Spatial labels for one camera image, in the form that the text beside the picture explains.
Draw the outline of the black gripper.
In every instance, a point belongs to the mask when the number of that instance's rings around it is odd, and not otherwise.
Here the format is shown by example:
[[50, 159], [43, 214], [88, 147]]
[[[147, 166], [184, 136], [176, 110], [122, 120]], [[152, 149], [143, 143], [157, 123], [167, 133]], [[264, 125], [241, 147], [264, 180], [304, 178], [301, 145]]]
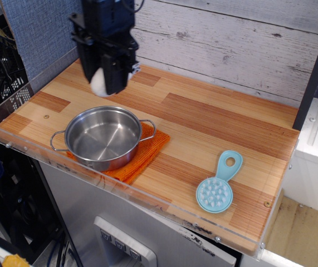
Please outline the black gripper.
[[123, 91], [136, 63], [138, 43], [131, 35], [135, 26], [135, 1], [82, 1], [82, 13], [69, 16], [72, 38], [84, 75], [90, 83], [105, 81], [105, 92]]

